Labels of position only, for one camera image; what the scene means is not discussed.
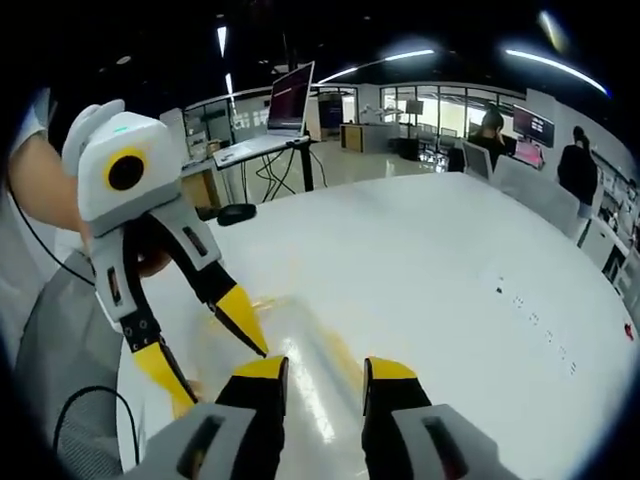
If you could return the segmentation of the person's left hand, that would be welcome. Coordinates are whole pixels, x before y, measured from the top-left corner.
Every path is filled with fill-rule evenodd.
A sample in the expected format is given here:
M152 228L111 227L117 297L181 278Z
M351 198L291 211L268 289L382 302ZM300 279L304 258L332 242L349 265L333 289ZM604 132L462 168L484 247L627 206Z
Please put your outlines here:
M159 249L145 250L137 254L137 272L141 278L151 277L162 271L171 257Z

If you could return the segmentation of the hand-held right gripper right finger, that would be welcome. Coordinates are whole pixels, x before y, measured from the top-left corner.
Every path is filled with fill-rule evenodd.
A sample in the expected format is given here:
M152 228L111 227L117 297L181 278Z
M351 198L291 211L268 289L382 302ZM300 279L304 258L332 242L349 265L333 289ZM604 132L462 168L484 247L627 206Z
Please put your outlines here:
M406 365L364 360L361 446L371 479L515 479L497 443L448 404L434 405Z

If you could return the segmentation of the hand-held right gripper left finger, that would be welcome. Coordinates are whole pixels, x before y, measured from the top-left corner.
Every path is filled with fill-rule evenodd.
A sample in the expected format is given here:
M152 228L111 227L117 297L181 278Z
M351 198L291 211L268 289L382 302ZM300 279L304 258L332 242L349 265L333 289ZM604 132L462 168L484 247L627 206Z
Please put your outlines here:
M273 479L285 443L289 358L244 364L213 403L200 403L147 444L124 479Z

